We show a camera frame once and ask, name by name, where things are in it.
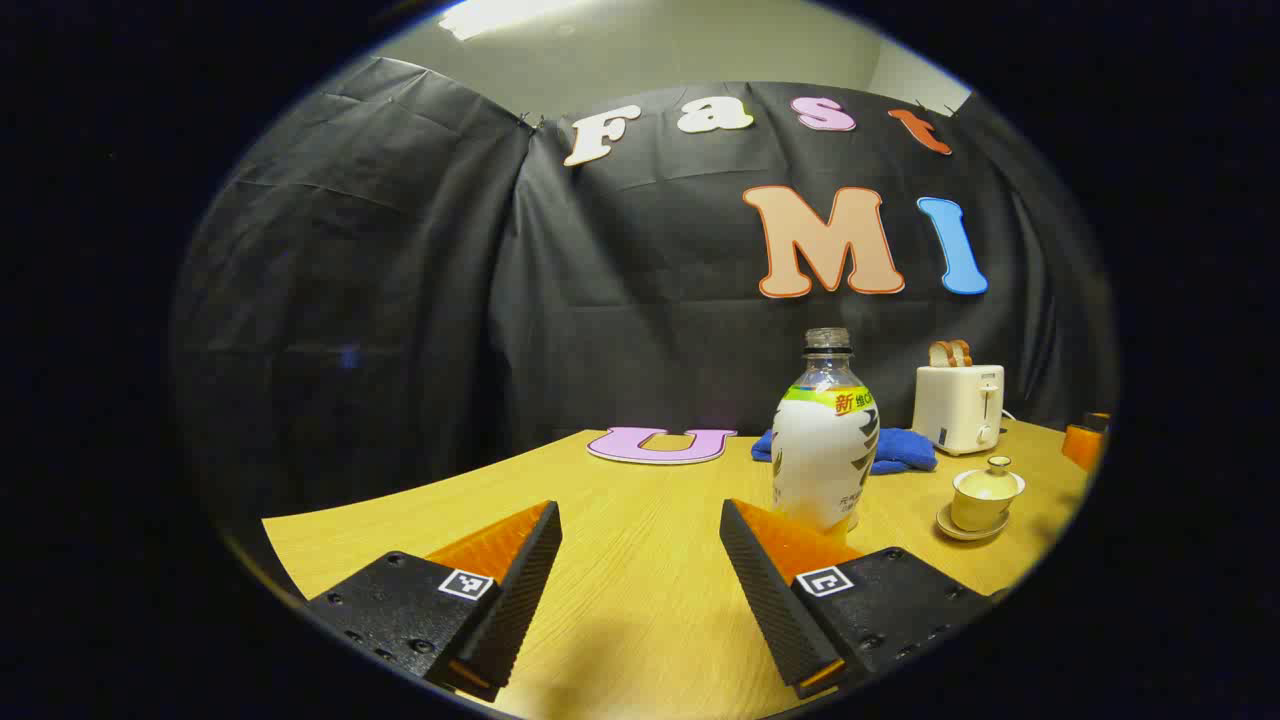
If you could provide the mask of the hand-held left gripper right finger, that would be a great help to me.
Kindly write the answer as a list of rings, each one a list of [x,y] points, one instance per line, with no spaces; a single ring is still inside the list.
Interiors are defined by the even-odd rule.
[[[719,538],[783,683],[852,689],[934,648],[995,605],[901,547],[859,553],[727,498]]]

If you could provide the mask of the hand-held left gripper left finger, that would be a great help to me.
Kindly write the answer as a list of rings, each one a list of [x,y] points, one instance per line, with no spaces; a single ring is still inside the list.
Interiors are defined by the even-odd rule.
[[[543,501],[426,556],[388,551],[306,607],[384,664],[493,701],[509,684],[561,541],[559,506]]]

